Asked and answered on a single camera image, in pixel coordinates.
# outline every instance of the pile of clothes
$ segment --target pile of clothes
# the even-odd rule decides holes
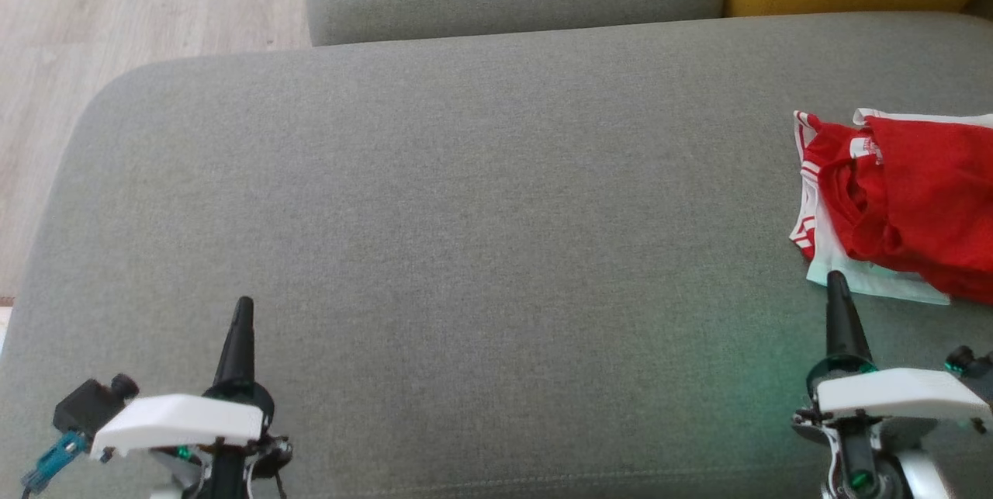
[[[804,191],[790,239],[808,279],[852,291],[993,304],[993,114],[858,109],[859,129],[795,111]]]

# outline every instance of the wooden floor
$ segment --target wooden floor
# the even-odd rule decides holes
[[[305,0],[0,0],[0,307],[97,90],[153,61],[309,45]]]

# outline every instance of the light wood plank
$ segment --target light wood plank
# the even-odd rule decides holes
[[[0,0],[0,300],[86,103],[142,64],[310,45],[305,0]]]

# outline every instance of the robotic arm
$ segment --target robotic arm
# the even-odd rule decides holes
[[[827,279],[827,356],[808,375],[810,407],[795,431],[831,449],[823,499],[950,499],[922,448],[940,420],[993,424],[993,353],[960,347],[946,371],[879,371],[841,272]]]
[[[171,483],[152,499],[251,499],[251,482],[276,478],[293,458],[285,436],[269,434],[275,403],[255,382],[254,304],[238,299],[216,375],[202,397],[142,397],[127,375],[110,387],[93,379],[56,406],[63,436],[21,480],[24,498],[39,494],[72,460],[88,453],[107,463],[115,454],[147,450],[169,468]]]

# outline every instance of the red clothing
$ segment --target red clothing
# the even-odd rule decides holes
[[[818,129],[809,151],[825,164],[817,181],[848,256],[993,303],[993,129],[809,120]]]

